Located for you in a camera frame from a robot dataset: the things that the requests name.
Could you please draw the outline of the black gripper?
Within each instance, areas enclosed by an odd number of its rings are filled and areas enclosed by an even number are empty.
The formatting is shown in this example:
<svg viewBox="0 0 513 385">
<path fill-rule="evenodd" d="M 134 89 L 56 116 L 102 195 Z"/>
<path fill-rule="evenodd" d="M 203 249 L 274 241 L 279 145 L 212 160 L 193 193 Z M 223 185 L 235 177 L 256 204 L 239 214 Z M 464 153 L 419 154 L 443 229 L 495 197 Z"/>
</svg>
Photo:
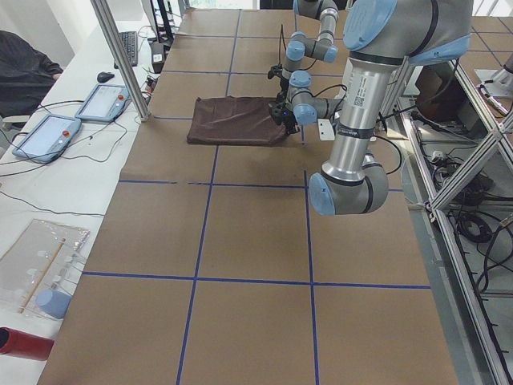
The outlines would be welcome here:
<svg viewBox="0 0 513 385">
<path fill-rule="evenodd" d="M 288 97 L 287 97 L 287 94 L 285 94 L 285 93 L 287 93 L 288 89 L 289 89 L 289 80 L 286 79 L 283 75 L 279 75 L 279 78 L 280 78 L 281 92 L 279 92 L 277 94 L 276 103 L 283 104 L 284 107 L 287 107 L 288 106 Z"/>
<path fill-rule="evenodd" d="M 290 110 L 284 110 L 282 112 L 282 118 L 287 134 L 296 134 L 300 132 L 300 128 L 297 125 L 295 115 Z"/>
</svg>

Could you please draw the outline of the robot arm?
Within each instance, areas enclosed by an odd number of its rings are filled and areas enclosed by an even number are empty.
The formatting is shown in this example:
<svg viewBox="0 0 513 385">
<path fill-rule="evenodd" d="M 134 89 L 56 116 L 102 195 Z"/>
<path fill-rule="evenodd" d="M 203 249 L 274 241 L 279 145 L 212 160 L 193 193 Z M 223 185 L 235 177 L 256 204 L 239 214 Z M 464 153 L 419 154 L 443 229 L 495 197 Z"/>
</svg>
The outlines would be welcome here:
<svg viewBox="0 0 513 385">
<path fill-rule="evenodd" d="M 368 149 L 393 71 L 402 63 L 428 65 L 464 55 L 470 45 L 471 1 L 358 1 L 345 20 L 343 43 L 351 71 L 343 99 L 316 98 L 304 57 L 331 63 L 337 56 L 338 20 L 332 1 L 296 1 L 296 14 L 321 24 L 317 39 L 292 35 L 283 68 L 285 104 L 306 126 L 339 115 L 329 159 L 309 180 L 312 206 L 321 215 L 372 213 L 385 202 L 389 183 Z"/>
<path fill-rule="evenodd" d="M 301 61 L 304 57 L 333 63 L 338 53 L 334 45 L 334 35 L 339 19 L 335 1 L 294 1 L 293 10 L 296 15 L 317 20 L 320 25 L 316 38 L 309 38 L 299 30 L 289 38 L 285 48 L 285 60 L 278 66 L 276 72 L 281 79 L 281 91 L 277 95 L 277 103 L 280 107 L 285 104 L 291 75 L 294 71 L 301 69 Z"/>
</svg>

